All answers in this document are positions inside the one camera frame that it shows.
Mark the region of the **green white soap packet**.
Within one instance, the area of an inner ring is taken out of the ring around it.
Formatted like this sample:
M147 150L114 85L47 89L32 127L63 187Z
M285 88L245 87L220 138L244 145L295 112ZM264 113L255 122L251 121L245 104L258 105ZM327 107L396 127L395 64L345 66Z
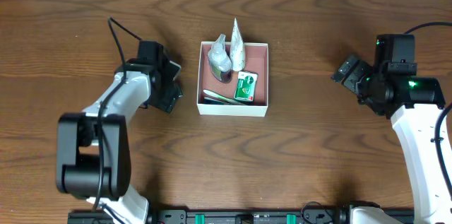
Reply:
M253 102L258 74L248 71L239 71L237 74L237 87L234 99L242 102Z

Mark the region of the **teal toothpaste tube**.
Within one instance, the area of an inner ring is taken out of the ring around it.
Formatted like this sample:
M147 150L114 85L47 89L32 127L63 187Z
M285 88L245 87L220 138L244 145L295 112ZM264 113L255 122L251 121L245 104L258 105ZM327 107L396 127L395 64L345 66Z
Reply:
M222 100L216 100L215 98L204 97L203 104L205 105L229 105L228 102Z

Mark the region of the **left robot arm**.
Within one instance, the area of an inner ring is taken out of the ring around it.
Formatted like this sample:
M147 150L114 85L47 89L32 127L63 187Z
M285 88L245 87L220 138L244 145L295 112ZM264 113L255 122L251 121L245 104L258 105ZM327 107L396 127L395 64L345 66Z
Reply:
M56 187L90 202L68 223L151 223L150 203L131 186L127 127L140 108L170 113L182 96L181 66L158 42L138 43L136 58L114 73L110 87L78 113L64 113L57 127Z

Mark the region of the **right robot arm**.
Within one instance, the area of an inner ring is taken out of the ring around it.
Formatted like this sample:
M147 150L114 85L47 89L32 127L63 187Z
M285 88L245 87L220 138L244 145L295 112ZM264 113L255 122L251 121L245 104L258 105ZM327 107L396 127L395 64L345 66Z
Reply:
M351 55L331 78L391 121L410 178L414 223L450 223L451 107L436 78L417 76L414 36L378 35L372 65Z

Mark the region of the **clear spray bottle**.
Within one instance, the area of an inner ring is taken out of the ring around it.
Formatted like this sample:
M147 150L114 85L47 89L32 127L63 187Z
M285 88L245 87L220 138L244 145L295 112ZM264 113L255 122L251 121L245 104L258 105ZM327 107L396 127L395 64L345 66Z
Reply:
M229 83L232 80L232 62L225 49L225 34L212 44L208 52L208 63L214 77L221 83Z

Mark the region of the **white cream tube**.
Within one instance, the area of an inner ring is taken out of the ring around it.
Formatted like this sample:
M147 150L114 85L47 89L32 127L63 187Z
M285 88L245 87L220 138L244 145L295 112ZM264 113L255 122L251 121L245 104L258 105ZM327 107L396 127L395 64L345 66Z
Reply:
M234 20L230 44L230 59L233 71L242 71L246 65L244 41L239 30L237 19Z

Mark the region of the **green toothbrush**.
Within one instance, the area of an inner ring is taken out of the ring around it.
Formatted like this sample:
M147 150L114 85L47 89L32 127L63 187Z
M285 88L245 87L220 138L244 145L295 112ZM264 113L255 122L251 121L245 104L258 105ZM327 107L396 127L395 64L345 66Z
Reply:
M239 102L237 100L233 100L231 98L227 98L227 97L225 97L223 95L220 95L220 94L218 94L216 92L213 92L211 90L204 89L203 93L204 93L204 97L210 97L210 98L215 98L216 100L222 100L224 102L228 102L229 105L244 105L244 103L242 103L242 102Z

